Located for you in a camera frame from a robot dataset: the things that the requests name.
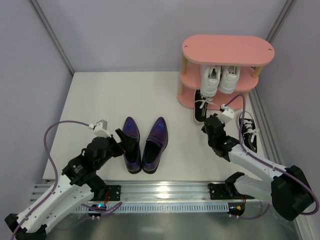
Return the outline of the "black canvas sneaker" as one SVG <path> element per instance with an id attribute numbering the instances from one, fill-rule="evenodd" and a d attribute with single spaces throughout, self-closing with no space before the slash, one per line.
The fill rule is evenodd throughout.
<path id="1" fill-rule="evenodd" d="M 253 116 L 245 111 L 238 114 L 238 129 L 241 132 L 244 145 L 257 153 L 257 138 L 260 130 L 256 127 Z"/>
<path id="2" fill-rule="evenodd" d="M 193 115 L 194 120 L 201 124 L 207 118 L 207 109 L 208 105 L 215 105 L 213 103 L 213 97 L 207 97 L 201 94 L 201 91 L 198 89 L 194 93 L 194 109 Z"/>

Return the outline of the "white sneaker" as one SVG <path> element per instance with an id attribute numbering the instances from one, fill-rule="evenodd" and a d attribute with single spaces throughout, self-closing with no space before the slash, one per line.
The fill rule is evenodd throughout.
<path id="1" fill-rule="evenodd" d="M 240 78 L 240 66 L 223 66 L 218 89 L 224 94 L 232 94 L 235 91 Z"/>
<path id="2" fill-rule="evenodd" d="M 217 93 L 221 79 L 220 65 L 201 65 L 200 66 L 200 92 L 207 98 L 214 97 Z"/>

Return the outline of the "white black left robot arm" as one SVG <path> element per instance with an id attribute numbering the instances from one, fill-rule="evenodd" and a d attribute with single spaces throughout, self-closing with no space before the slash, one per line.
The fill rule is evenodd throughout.
<path id="1" fill-rule="evenodd" d="M 73 209 L 92 199 L 105 198 L 108 187 L 97 171 L 110 159 L 130 153 L 138 140 L 115 131 L 112 135 L 95 137 L 81 154 L 71 159 L 54 184 L 29 208 L 11 213 L 5 223 L 12 230 L 13 240 L 44 240 L 47 233 Z"/>

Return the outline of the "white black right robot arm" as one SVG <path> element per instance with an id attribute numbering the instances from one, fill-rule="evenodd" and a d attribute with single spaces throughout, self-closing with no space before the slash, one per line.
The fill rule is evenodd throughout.
<path id="1" fill-rule="evenodd" d="M 240 195 L 267 202 L 288 221 L 293 221 L 299 215 L 307 215 L 306 209 L 311 205 L 315 205 L 315 208 L 309 214 L 318 212 L 319 200 L 299 167 L 285 167 L 260 158 L 239 140 L 227 135 L 224 127 L 225 123 L 218 114 L 204 121 L 202 131 L 207 134 L 208 145 L 220 158 L 243 167 L 257 177 L 251 178 L 237 172 L 225 180 L 230 189 Z"/>

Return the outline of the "purple loafer left shoe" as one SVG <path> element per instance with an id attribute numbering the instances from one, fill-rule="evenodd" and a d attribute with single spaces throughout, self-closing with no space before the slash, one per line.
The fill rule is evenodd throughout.
<path id="1" fill-rule="evenodd" d="M 129 173 L 137 174 L 142 170 L 142 159 L 140 150 L 140 132 L 134 119 L 128 116 L 124 122 L 122 131 L 128 137 L 134 139 L 131 151 L 124 154 L 124 162 Z"/>

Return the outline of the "purple loafer shoe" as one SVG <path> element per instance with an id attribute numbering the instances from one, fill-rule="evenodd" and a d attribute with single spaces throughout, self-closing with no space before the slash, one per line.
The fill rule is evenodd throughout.
<path id="1" fill-rule="evenodd" d="M 124 122 L 122 131 L 128 137 L 134 139 L 131 151 L 124 154 L 124 162 L 129 173 L 137 174 L 142 170 L 142 159 L 140 150 L 140 132 L 134 119 L 128 116 Z"/>
<path id="2" fill-rule="evenodd" d="M 147 174 L 154 174 L 159 166 L 163 152 L 169 141 L 166 121 L 159 117 L 153 124 L 145 141 L 142 155 L 142 170 Z"/>

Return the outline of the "purple loafer right shoe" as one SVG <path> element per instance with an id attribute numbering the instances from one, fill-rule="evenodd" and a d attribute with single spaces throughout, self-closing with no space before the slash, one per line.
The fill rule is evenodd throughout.
<path id="1" fill-rule="evenodd" d="M 145 141 L 142 155 L 142 170 L 147 174 L 154 174 L 159 166 L 163 152 L 169 141 L 166 121 L 159 117 L 153 124 Z"/>

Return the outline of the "pink shoe shelf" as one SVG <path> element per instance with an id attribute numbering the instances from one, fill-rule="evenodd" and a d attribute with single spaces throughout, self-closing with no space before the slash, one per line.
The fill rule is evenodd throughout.
<path id="1" fill-rule="evenodd" d="M 200 68 L 202 65 L 239 66 L 240 75 L 234 92 L 226 94 L 217 91 L 208 105 L 209 110 L 219 110 L 220 106 L 230 103 L 239 110 L 243 107 L 237 94 L 248 96 L 259 82 L 263 67 L 275 56 L 273 46 L 266 40 L 249 35 L 196 34 L 182 43 L 180 81 L 178 100 L 186 108 L 194 108 L 195 91 L 201 86 Z"/>

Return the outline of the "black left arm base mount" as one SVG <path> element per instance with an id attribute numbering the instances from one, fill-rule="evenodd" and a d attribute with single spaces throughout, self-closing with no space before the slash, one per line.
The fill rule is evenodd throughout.
<path id="1" fill-rule="evenodd" d="M 106 185 L 102 188 L 102 191 L 98 195 L 97 199 L 104 202 L 120 201 L 121 189 L 121 185 Z"/>

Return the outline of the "aluminium rail frame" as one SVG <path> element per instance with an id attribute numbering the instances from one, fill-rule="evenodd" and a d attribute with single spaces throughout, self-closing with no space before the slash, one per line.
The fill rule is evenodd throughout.
<path id="1" fill-rule="evenodd" d="M 128 202 L 128 201 L 151 201 L 151 202 L 165 202 L 165 201 L 249 201 L 258 196 L 257 193 L 249 195 L 242 195 L 241 199 L 227 199 L 227 200 L 211 200 L 208 189 L 208 184 L 220 184 L 218 182 L 207 181 L 105 181 L 103 184 L 96 184 L 91 188 L 87 184 L 83 186 L 70 185 L 69 180 L 62 180 L 56 188 L 54 183 L 48 181 L 46 184 L 36 184 L 31 196 L 30 202 L 38 204 L 41 200 L 47 197 L 45 204 L 58 205 L 62 201 L 70 199 L 75 202 L 80 199 L 81 203 L 87 201 L 99 201 L 99 194 L 102 193 L 103 187 L 107 185 L 121 185 L 120 201 L 110 202 Z"/>

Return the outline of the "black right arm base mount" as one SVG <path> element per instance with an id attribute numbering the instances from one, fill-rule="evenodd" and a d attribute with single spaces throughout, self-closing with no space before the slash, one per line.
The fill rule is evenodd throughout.
<path id="1" fill-rule="evenodd" d="M 207 188 L 211 200 L 240 200 L 242 198 L 233 183 L 209 183 Z"/>

